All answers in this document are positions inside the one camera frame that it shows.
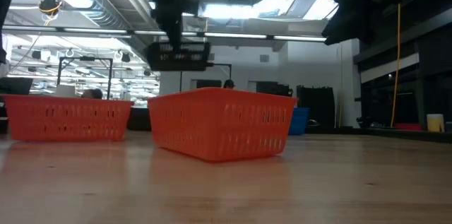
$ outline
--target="red object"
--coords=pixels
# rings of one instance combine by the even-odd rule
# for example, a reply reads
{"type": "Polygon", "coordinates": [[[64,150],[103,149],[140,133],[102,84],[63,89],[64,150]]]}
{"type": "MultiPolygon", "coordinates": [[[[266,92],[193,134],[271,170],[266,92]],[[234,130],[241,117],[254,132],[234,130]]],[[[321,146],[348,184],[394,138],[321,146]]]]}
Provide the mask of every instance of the red object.
{"type": "Polygon", "coordinates": [[[284,150],[296,99],[202,88],[148,101],[155,144],[208,161],[284,150]]]}
{"type": "Polygon", "coordinates": [[[121,141],[130,101],[2,95],[20,141],[121,141]]]}
{"type": "Polygon", "coordinates": [[[422,131],[421,124],[394,124],[394,128],[411,131],[422,131]]]}

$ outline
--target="wooden table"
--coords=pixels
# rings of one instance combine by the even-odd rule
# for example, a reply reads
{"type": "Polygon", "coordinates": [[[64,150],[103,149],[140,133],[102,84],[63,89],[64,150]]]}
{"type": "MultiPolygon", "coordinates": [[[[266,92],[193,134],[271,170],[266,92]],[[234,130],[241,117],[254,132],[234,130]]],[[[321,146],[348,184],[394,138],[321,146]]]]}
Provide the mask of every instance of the wooden table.
{"type": "Polygon", "coordinates": [[[126,138],[2,141],[0,223],[452,223],[451,145],[308,135],[208,164],[126,138]]]}

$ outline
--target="red plastic basket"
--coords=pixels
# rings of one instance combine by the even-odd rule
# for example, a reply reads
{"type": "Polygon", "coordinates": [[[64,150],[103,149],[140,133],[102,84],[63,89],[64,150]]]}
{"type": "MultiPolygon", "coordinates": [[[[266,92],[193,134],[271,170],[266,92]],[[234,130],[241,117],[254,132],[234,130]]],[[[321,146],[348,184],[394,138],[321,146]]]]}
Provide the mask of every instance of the red plastic basket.
{"type": "Polygon", "coordinates": [[[155,144],[208,161],[284,150],[294,98],[202,88],[148,101],[155,144]]]}
{"type": "Polygon", "coordinates": [[[132,102],[3,95],[11,137],[20,141],[120,141],[132,102]]]}

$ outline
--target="blue bin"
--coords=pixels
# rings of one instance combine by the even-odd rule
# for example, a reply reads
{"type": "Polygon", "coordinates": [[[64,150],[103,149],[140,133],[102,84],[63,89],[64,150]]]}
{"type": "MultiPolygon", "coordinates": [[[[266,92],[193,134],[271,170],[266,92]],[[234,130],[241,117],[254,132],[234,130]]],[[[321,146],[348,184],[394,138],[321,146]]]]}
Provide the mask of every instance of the blue bin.
{"type": "Polygon", "coordinates": [[[289,135],[302,135],[308,122],[309,108],[294,108],[289,135]]]}

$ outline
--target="person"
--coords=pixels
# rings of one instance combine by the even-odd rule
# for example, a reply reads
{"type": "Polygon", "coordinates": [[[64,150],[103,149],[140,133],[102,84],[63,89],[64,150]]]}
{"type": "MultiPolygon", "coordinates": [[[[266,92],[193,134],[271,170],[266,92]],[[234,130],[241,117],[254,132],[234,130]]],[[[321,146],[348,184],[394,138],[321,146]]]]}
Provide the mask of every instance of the person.
{"type": "Polygon", "coordinates": [[[225,84],[223,85],[224,89],[234,89],[234,87],[235,87],[234,81],[232,81],[231,79],[227,79],[225,81],[225,84]]]}
{"type": "Polygon", "coordinates": [[[88,90],[85,90],[82,94],[82,98],[89,98],[89,99],[95,99],[95,100],[101,100],[102,96],[103,96],[103,94],[100,89],[88,89],[88,90]]]}

